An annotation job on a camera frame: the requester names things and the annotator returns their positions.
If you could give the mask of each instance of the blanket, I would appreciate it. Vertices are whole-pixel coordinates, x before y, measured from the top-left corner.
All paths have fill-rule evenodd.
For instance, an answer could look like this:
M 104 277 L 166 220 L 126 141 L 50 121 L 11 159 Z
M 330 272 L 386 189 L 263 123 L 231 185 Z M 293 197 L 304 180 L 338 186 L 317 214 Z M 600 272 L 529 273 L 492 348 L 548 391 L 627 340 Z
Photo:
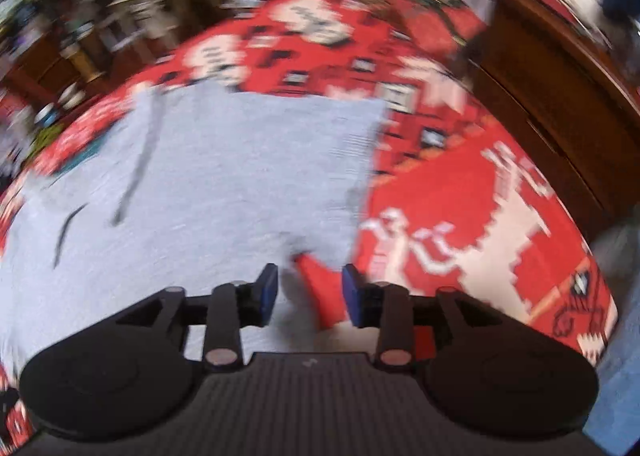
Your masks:
M 0 337 L 13 347 L 2 362 L 20 367 L 15 348 L 28 359 L 166 286 L 207 295 L 301 248 L 347 262 L 383 111 L 228 94 L 213 80 L 142 92 L 96 157 L 28 177 L 0 267 Z M 270 328 L 243 330 L 245 356 L 312 349 L 314 313 L 287 289 Z

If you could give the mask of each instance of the wooden furniture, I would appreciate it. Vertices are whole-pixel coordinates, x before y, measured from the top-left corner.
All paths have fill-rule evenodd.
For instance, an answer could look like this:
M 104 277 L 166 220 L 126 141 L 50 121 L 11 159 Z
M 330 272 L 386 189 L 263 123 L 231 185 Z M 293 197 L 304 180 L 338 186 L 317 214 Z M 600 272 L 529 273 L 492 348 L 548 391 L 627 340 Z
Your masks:
M 20 68 L 14 68 L 7 58 L 0 57 L 0 61 L 7 63 L 7 67 L 2 68 L 2 73 L 0 73 L 1 85 L 17 92 L 36 107 L 43 107 L 57 100 L 52 92 L 41 87 Z
M 12 71 L 7 74 L 7 78 L 12 77 L 30 78 L 40 86 L 38 93 L 50 93 L 47 100 L 53 96 L 50 101 L 57 100 L 68 86 L 81 80 L 73 64 L 60 55 L 57 42 L 50 33 L 42 35 L 15 59 Z
M 638 92 L 539 1 L 494 1 L 474 93 L 591 240 L 640 201 Z

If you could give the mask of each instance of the gray object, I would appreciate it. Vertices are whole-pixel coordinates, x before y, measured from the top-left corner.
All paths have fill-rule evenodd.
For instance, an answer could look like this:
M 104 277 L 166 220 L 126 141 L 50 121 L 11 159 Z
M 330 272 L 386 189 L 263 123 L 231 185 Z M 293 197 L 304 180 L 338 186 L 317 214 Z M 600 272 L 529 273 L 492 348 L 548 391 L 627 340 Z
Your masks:
M 21 368 L 166 286 L 206 295 L 302 249 L 339 267 L 383 113 L 381 100 L 228 94 L 213 80 L 143 93 L 96 157 L 28 180 L 0 266 L 0 359 Z M 313 308 L 288 286 L 270 328 L 242 331 L 245 356 L 313 349 Z
M 600 393 L 584 432 L 622 456 L 640 437 L 640 206 L 591 245 L 620 319 L 597 366 Z

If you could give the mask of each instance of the round black pad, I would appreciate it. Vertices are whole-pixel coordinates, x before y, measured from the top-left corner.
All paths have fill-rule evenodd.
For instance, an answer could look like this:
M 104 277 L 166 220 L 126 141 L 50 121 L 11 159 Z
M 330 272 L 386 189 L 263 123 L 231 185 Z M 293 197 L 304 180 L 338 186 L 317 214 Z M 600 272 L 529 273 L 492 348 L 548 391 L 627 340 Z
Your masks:
M 423 382 L 445 414 L 508 438 L 548 438 L 584 425 L 598 379 L 583 356 L 551 340 L 529 347 L 526 339 L 492 337 L 454 343 L 425 367 Z
M 37 354 L 20 377 L 35 419 L 66 438 L 105 440 L 165 418 L 187 397 L 193 368 L 153 330 L 105 325 Z

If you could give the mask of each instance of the red cloth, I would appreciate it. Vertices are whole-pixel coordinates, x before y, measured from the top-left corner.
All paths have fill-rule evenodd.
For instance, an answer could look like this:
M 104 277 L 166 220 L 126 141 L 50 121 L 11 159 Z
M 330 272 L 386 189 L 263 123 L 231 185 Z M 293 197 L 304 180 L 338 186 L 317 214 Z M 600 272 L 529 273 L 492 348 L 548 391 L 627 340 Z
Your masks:
M 312 255 L 300 255 L 295 263 L 300 275 L 309 285 L 320 327 L 328 329 L 343 321 L 346 306 L 342 298 L 340 273 L 329 270 Z
M 10 122 L 14 113 L 27 107 L 29 104 L 19 94 L 11 92 L 8 89 L 3 89 L 3 91 L 4 92 L 0 92 L 0 119 L 5 122 Z
M 0 364 L 0 392 L 9 388 L 9 378 Z M 16 406 L 7 414 L 6 428 L 9 431 L 11 440 L 8 444 L 3 444 L 0 440 L 0 456 L 11 454 L 14 449 L 23 445 L 32 435 L 33 427 L 27 420 L 24 406 L 18 402 Z
M 484 23 L 466 6 L 442 7 L 442 12 L 417 4 L 415 0 L 386 0 L 393 12 L 398 29 L 409 35 L 417 48 L 443 63 L 453 58 L 464 41 L 474 37 Z M 456 35 L 445 20 L 448 19 Z

